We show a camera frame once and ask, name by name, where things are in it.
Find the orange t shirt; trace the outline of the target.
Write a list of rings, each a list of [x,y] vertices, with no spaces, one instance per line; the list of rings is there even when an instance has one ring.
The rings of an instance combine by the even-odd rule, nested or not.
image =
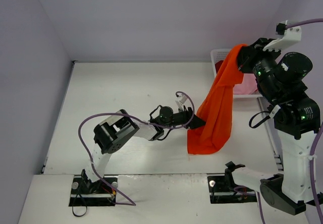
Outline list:
[[[223,61],[209,93],[197,111],[205,125],[187,132],[189,154],[213,154],[229,140],[232,130],[233,88],[242,83],[238,54],[246,44],[233,47]]]

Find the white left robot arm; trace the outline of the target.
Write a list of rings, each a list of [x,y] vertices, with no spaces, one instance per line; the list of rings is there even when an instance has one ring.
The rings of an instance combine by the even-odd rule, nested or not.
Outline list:
[[[94,128],[94,149],[90,152],[90,163],[82,170],[82,191],[93,194],[99,191],[106,166],[113,153],[120,150],[132,137],[148,141],[163,141],[179,126],[193,130],[205,125],[205,121],[194,114],[191,107],[182,106],[175,113],[168,106],[159,105],[149,114],[149,121],[142,123],[129,117],[124,109],[109,116]]]

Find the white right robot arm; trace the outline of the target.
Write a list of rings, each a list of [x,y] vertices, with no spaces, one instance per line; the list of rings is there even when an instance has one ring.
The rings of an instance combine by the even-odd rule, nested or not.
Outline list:
[[[278,210],[297,215],[322,199],[311,182],[313,160],[311,147],[320,129],[318,104],[306,94],[303,78],[312,70],[311,60],[298,52],[282,54],[280,49],[268,49],[270,39],[260,38],[244,46],[238,54],[238,69],[253,74],[257,88],[268,101],[266,118],[274,120],[281,140],[283,168],[281,174],[256,172],[243,164],[229,162],[223,183],[236,191],[245,186],[261,193],[266,203]]]

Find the pink t shirt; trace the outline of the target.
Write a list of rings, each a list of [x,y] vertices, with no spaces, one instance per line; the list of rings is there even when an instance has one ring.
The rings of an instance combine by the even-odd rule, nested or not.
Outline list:
[[[257,91],[257,82],[253,74],[244,74],[241,84],[236,84],[233,88],[234,95],[251,95]]]

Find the white plastic basket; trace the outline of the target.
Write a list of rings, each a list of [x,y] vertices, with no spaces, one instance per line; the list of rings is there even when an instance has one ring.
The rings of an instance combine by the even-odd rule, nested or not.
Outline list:
[[[211,58],[211,62],[212,62],[212,69],[213,69],[213,74],[216,77],[216,70],[215,70],[215,66],[214,64],[220,60],[225,60],[225,58],[227,57],[228,53],[230,52],[230,48],[227,49],[213,49],[210,52],[210,58]],[[254,92],[251,95],[234,95],[234,98],[258,98],[261,97],[261,94],[258,92],[258,90],[256,92]]]

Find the dark red t shirt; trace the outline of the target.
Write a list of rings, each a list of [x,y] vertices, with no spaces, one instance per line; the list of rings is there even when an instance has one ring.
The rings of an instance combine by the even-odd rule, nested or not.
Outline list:
[[[220,68],[221,68],[221,66],[222,66],[222,64],[223,64],[223,60],[220,60],[220,61],[218,61],[218,62],[216,62],[215,64],[214,64],[214,66],[215,66],[215,70],[216,70],[216,74],[219,72],[219,70],[220,70]]]

